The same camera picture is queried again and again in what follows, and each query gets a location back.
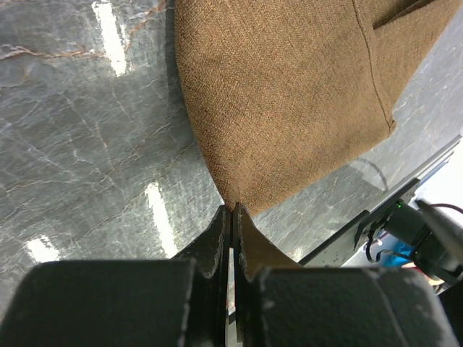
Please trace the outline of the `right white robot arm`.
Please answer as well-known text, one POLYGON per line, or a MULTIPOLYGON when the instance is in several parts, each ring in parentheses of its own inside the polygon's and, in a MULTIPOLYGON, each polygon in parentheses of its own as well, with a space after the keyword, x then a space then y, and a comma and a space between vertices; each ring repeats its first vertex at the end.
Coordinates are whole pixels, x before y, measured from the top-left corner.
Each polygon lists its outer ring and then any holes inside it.
POLYGON ((354 243, 364 236, 365 256, 373 264, 383 263, 393 267, 413 265, 429 279, 453 286, 462 280, 462 262, 435 235, 435 223, 403 200, 392 200, 369 214, 357 227, 354 243), (372 253, 372 245, 384 236, 396 239, 391 249, 372 253))

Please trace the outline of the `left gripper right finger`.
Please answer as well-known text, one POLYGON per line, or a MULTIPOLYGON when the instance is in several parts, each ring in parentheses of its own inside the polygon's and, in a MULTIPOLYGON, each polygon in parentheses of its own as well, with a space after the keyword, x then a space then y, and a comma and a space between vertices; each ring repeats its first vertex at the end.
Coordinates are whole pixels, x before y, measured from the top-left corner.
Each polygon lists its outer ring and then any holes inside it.
POLYGON ((303 267, 232 213, 237 339, 243 346, 458 346, 425 277, 397 267, 303 267))

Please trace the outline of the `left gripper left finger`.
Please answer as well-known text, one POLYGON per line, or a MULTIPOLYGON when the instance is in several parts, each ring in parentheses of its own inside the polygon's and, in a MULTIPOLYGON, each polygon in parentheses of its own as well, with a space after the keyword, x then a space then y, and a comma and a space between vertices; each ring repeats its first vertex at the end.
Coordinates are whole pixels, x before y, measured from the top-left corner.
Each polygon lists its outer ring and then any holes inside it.
POLYGON ((1 323, 3 346, 225 346, 231 214, 169 260, 35 266, 1 323))

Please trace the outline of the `brown cloth napkin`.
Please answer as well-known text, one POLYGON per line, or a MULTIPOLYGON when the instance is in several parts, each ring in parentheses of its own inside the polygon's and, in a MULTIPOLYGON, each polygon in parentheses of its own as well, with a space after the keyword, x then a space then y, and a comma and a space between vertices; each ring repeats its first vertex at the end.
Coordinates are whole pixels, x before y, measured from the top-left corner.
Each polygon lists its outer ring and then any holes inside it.
POLYGON ((187 112, 226 206, 260 213, 391 135, 460 1, 177 1, 187 112))

